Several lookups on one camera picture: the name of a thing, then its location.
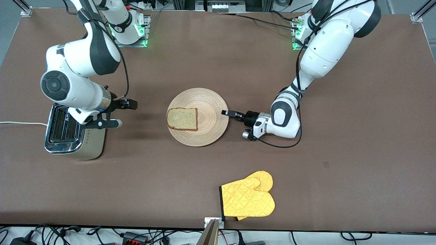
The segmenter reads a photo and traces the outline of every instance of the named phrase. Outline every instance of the oven mitt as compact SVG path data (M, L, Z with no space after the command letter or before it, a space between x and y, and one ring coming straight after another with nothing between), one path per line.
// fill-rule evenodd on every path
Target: oven mitt
M273 178L268 172L257 171L243 180L220 186L221 212L223 217L265 217L270 215L275 203L268 191Z

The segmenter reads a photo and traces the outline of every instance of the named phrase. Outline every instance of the brown table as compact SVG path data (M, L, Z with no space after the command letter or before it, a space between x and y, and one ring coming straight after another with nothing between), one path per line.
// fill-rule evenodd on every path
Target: brown table
M45 51L84 33L64 9L21 19L0 68L2 121L47 121ZM422 26L406 15L382 16L313 83L297 147L249 142L234 120L207 147L170 135L165 112L188 88L216 91L229 109L269 111L295 77L290 39L287 29L236 16L162 12L149 47L123 49L139 108L113 113L123 126L107 131L100 158L49 155L43 126L0 126L0 223L201 228L220 216L218 186L266 170L275 211L226 228L436 232L436 69ZM121 68L92 80L124 93Z

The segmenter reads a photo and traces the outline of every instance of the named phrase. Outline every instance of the round wooden board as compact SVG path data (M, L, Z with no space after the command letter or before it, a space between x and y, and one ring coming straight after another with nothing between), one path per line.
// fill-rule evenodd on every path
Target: round wooden board
M191 88L178 94L167 110L171 108L197 108L197 131L169 129L171 135L187 146L206 146L215 142L224 133L228 116L221 115L228 110L223 98L207 88Z

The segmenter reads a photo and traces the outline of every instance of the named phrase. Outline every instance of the slice of bread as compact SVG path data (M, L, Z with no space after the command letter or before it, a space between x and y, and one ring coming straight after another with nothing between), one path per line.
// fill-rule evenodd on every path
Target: slice of bread
M197 108L171 108L167 114L171 129L197 131Z

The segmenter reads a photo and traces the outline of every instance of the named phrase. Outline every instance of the red wire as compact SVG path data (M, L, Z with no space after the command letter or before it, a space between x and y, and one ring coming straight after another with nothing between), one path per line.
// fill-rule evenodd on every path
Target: red wire
M225 235L224 235L224 233L222 232L222 230L219 230L219 232L221 232L221 235L222 235L222 237L224 238L225 245L228 245L228 243L227 243L227 239L225 239Z

